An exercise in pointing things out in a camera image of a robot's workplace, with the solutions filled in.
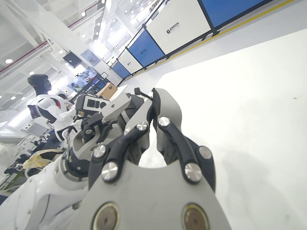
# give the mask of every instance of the black robot head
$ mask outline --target black robot head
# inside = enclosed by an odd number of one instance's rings
[[[28,83],[35,89],[36,95],[47,94],[51,90],[51,83],[47,75],[31,75]]]

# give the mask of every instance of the cardboard box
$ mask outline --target cardboard box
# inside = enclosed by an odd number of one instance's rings
[[[113,85],[112,83],[108,82],[104,88],[99,91],[96,95],[97,96],[103,96],[104,99],[109,100],[111,98],[111,96],[114,95],[114,93],[116,92],[117,87],[115,85]]]

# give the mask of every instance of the yellow floor line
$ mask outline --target yellow floor line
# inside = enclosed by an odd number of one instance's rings
[[[227,30],[225,30],[225,31],[223,31],[223,32],[220,32],[218,35],[215,35],[215,36],[213,36],[213,37],[211,37],[211,38],[208,38],[208,39],[206,39],[206,40],[204,40],[204,41],[202,41],[202,42],[200,42],[200,43],[198,43],[198,44],[196,44],[196,45],[194,45],[194,46],[192,46],[192,47],[190,47],[190,48],[185,49],[185,50],[182,51],[182,52],[179,52],[179,53],[174,54],[173,56],[171,56],[171,57],[170,57],[169,59],[167,59],[167,60],[164,60],[164,61],[162,61],[162,62],[160,62],[160,63],[157,63],[157,64],[151,66],[150,68],[147,68],[147,69],[144,70],[144,71],[140,71],[140,72],[136,73],[133,77],[138,76],[138,75],[140,75],[140,74],[142,74],[142,73],[144,73],[144,72],[147,72],[148,70],[150,70],[150,69],[152,69],[152,68],[155,68],[155,67],[157,67],[157,66],[160,66],[160,65],[163,64],[164,62],[170,61],[171,59],[173,59],[173,58],[175,58],[175,57],[177,57],[177,56],[179,56],[179,55],[181,55],[181,54],[184,54],[184,53],[186,53],[186,52],[188,52],[188,51],[190,51],[190,50],[192,50],[192,49],[194,49],[194,48],[196,48],[196,47],[198,47],[198,46],[200,46],[200,45],[203,45],[203,44],[205,44],[205,43],[207,43],[207,42],[209,42],[209,41],[215,39],[216,37],[222,36],[222,35],[224,35],[224,34],[230,32],[230,31],[232,31],[232,30],[234,30],[234,29],[236,29],[236,28],[238,28],[238,27],[240,27],[240,26],[243,26],[243,25],[245,25],[245,24],[247,24],[247,23],[249,23],[249,22],[251,22],[251,21],[253,21],[253,20],[257,19],[257,18],[259,18],[259,17],[262,17],[262,16],[264,16],[264,15],[266,15],[266,14],[268,14],[268,13],[274,11],[274,10],[277,10],[277,9],[279,9],[279,8],[285,6],[285,5],[287,5],[287,4],[289,4],[289,3],[293,2],[293,1],[295,1],[295,0],[287,0],[287,1],[284,1],[284,2],[282,2],[281,4],[276,5],[275,7],[272,7],[272,8],[270,8],[270,9],[268,9],[268,10],[266,10],[266,11],[264,11],[264,12],[262,12],[262,13],[256,15],[256,16],[254,16],[254,17],[251,17],[251,18],[249,18],[248,20],[246,20],[246,21],[244,21],[244,22],[242,22],[242,23],[239,23],[239,24],[237,24],[237,25],[235,25],[235,26],[233,26],[233,27],[230,27],[229,29],[227,29]]]

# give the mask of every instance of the silver bolt head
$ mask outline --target silver bolt head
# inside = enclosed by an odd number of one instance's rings
[[[199,147],[199,153],[200,155],[205,159],[205,160],[209,160],[212,158],[212,152],[208,147],[205,146],[201,146]]]
[[[143,121],[143,122],[139,123],[138,125],[136,125],[136,127],[139,131],[145,131],[147,129],[148,125],[146,124],[146,122]]]
[[[108,162],[101,171],[101,177],[104,181],[111,181],[114,179],[118,172],[118,166],[115,162]]]
[[[194,183],[199,182],[203,175],[201,168],[196,163],[192,162],[185,165],[184,172],[187,178]]]
[[[159,125],[160,126],[166,127],[170,124],[170,122],[171,121],[168,117],[163,116],[163,117],[159,118]]]
[[[106,153],[106,146],[101,145],[94,149],[93,155],[95,158],[101,158],[104,156],[105,153]]]

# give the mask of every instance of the yellow cloth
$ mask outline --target yellow cloth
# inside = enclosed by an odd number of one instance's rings
[[[47,152],[63,152],[62,150],[58,150],[58,149],[46,149],[46,150],[40,150],[40,151],[37,151],[36,153],[34,153],[30,158],[29,160],[26,160],[24,163],[23,163],[23,168],[24,169],[28,169],[29,167],[30,168],[42,168],[42,167],[45,167],[47,166],[50,162],[50,160],[47,160],[47,159],[44,159],[42,158],[40,155],[43,154],[43,153],[47,153]]]

